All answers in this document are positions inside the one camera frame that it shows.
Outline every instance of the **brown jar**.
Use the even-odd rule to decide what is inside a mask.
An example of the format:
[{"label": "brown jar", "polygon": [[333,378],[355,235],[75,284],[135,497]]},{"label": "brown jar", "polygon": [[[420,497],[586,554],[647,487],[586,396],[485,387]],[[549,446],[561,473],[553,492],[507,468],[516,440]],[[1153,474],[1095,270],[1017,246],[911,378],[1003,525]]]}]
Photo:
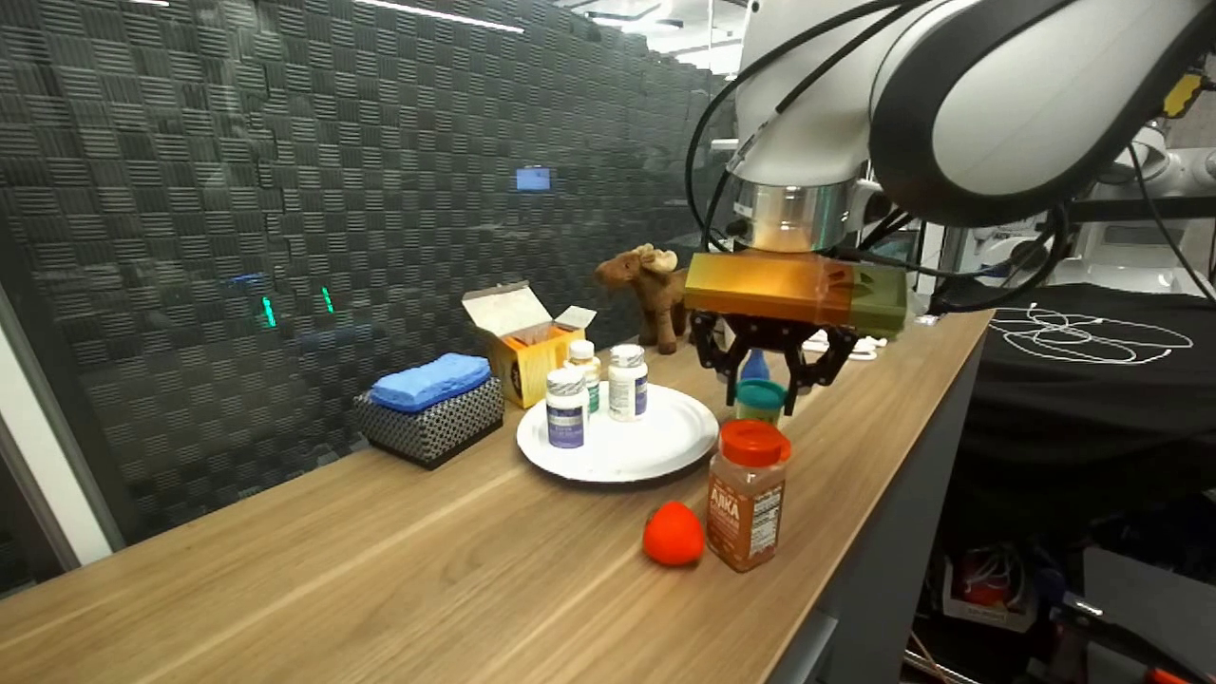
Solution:
[{"label": "brown jar", "polygon": [[725,421],[711,461],[706,530],[734,570],[767,564],[777,548],[790,440],[756,418]]}]

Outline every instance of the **cardboard box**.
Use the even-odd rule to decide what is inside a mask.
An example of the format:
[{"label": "cardboard box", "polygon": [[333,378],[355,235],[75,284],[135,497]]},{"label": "cardboard box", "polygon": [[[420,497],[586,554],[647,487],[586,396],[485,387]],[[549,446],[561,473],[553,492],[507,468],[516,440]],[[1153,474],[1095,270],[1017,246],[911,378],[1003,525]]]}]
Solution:
[{"label": "cardboard box", "polygon": [[558,321],[535,302],[529,282],[474,289],[462,313],[485,336],[485,359],[501,393],[516,408],[533,408],[548,393],[548,371],[567,360],[575,339],[595,321],[592,309],[567,309]]}]

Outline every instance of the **white plate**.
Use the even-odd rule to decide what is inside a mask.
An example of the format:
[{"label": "white plate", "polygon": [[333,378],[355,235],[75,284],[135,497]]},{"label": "white plate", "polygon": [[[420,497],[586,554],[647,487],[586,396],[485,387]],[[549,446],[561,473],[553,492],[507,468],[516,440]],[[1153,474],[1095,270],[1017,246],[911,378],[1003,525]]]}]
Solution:
[{"label": "white plate", "polygon": [[692,396],[647,384],[647,416],[619,421],[592,416],[580,449],[548,446],[548,416],[535,403],[516,446],[539,473],[575,482],[642,482],[692,468],[716,446],[716,418]]}]

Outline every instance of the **black wall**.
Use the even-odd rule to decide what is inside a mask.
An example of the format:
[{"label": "black wall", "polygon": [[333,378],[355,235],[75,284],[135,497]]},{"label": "black wall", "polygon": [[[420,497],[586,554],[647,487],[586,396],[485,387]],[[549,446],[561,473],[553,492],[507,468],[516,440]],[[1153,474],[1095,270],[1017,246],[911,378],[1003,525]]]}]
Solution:
[{"label": "black wall", "polygon": [[[474,350],[467,289],[529,279],[600,309],[600,346],[635,332],[588,274],[692,231],[680,157],[716,79],[542,0],[436,8],[525,33],[352,0],[0,4],[2,289],[125,539],[350,451],[352,393]],[[548,193],[514,190],[525,165]]]}]

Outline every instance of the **jar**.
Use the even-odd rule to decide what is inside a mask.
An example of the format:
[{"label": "jar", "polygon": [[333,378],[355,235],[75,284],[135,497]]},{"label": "jar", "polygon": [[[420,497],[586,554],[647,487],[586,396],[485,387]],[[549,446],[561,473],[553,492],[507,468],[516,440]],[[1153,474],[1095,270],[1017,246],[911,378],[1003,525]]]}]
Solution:
[{"label": "jar", "polygon": [[580,369],[567,366],[548,371],[548,446],[553,449],[580,449],[586,446],[586,378]]},{"label": "jar", "polygon": [[600,416],[600,359],[595,359],[595,341],[575,339],[567,366],[580,369],[586,416]]},{"label": "jar", "polygon": [[716,435],[706,487],[706,530],[738,574],[767,564],[784,534],[790,440],[756,418],[734,418]]},{"label": "jar", "polygon": [[613,346],[606,352],[606,416],[647,416],[647,352],[642,346]]},{"label": "jar", "polygon": [[777,421],[786,393],[770,379],[739,379],[734,393],[738,418]]}]

